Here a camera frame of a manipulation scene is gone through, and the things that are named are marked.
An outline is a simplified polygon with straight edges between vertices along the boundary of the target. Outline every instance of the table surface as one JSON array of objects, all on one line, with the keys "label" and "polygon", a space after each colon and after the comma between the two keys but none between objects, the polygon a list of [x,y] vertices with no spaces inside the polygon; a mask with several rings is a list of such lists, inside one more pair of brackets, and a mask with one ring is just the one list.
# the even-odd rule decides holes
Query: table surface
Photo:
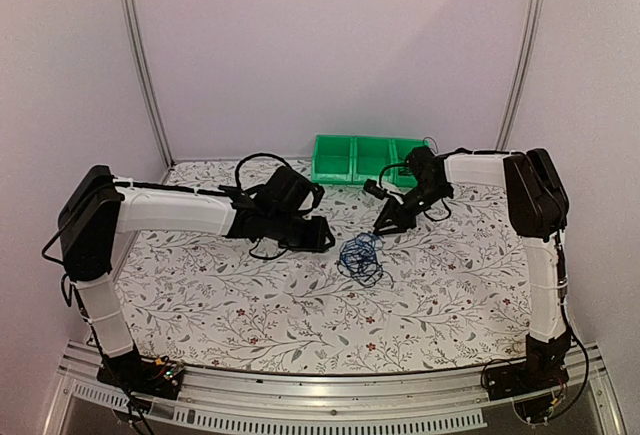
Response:
[{"label": "table surface", "polygon": [[[167,183],[234,185],[235,164],[180,163]],[[308,160],[291,164],[309,176]],[[248,162],[243,185],[265,182],[276,166]],[[424,371],[523,355],[529,280],[502,189],[455,186],[449,219],[421,216],[416,229],[383,238],[378,258],[388,276],[363,288],[338,272],[339,247],[371,230],[383,202],[357,187],[325,188],[317,214],[337,242],[324,254],[264,262],[249,256],[246,240],[141,232],[117,284],[141,352],[301,374]],[[433,209],[434,218],[444,214]],[[265,241],[260,250],[277,247]]]}]

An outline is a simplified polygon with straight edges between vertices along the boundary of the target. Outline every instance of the green plastic container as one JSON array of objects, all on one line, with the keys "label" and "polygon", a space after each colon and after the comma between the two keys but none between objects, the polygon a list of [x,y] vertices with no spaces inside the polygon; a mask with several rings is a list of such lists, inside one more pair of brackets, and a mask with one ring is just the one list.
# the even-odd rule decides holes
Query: green plastic container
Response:
[{"label": "green plastic container", "polygon": [[[405,138],[345,137],[318,135],[311,163],[311,180],[325,185],[358,185],[373,178],[392,163],[403,162],[415,147],[428,145]],[[415,187],[406,169],[387,171],[384,180],[398,187]]]},{"label": "green plastic container", "polygon": [[328,185],[353,182],[353,137],[318,135],[313,150],[311,180]]}]

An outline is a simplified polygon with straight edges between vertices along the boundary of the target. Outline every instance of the floral tablecloth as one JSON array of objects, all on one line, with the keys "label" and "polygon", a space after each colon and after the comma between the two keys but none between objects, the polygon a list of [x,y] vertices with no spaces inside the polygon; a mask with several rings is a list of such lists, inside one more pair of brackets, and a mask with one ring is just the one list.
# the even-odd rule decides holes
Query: floral tablecloth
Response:
[{"label": "floral tablecloth", "polygon": [[[276,165],[247,163],[243,185],[266,181]],[[309,161],[292,165],[309,175]],[[234,167],[181,163],[168,183],[233,185]],[[417,229],[384,238],[378,257],[390,277],[363,288],[338,272],[339,248],[372,228],[381,205],[356,187],[326,187],[317,214],[327,217],[336,247],[270,262],[251,258],[245,240],[142,232],[117,284],[138,347],[192,364],[322,374],[424,371],[522,355],[529,282],[504,191],[455,186],[449,219],[419,217]],[[443,214],[434,208],[434,218]],[[258,250],[277,247],[265,241]]]}]

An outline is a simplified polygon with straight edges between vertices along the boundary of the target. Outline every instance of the blue wire bundle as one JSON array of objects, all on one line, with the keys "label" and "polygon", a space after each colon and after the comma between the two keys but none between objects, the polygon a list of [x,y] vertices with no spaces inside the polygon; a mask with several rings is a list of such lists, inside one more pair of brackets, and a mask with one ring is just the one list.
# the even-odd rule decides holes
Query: blue wire bundle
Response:
[{"label": "blue wire bundle", "polygon": [[338,270],[365,288],[373,287],[386,273],[378,262],[376,251],[382,247],[382,240],[371,233],[361,233],[340,247]]}]

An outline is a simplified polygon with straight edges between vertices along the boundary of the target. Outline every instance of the robotic arm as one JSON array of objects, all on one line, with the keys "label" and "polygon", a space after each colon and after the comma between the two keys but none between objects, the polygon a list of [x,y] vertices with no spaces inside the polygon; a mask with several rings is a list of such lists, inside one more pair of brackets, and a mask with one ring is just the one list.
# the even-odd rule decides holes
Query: robotic arm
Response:
[{"label": "robotic arm", "polygon": [[[59,236],[66,276],[103,355],[98,380],[175,399],[182,378],[179,364],[144,360],[131,338],[109,276],[116,233],[182,230],[253,241],[266,237],[281,249],[307,252],[324,252],[335,244],[324,217],[303,218],[318,206],[324,190],[288,165],[264,185],[246,191],[219,188],[138,183],[95,166],[60,213],[58,234],[43,254]],[[310,195],[312,207],[301,210]]]},{"label": "robotic arm", "polygon": [[416,226],[416,216],[438,200],[451,198],[451,183],[502,187],[509,219],[522,238],[531,286],[531,322],[526,361],[487,368],[490,398],[500,399],[566,383],[564,355],[571,330],[563,301],[567,293],[563,239],[569,201],[546,150],[529,152],[469,152],[435,155],[427,146],[415,148],[403,164],[418,185],[402,195],[368,180],[365,191],[387,202],[374,224],[379,235],[403,233]]}]

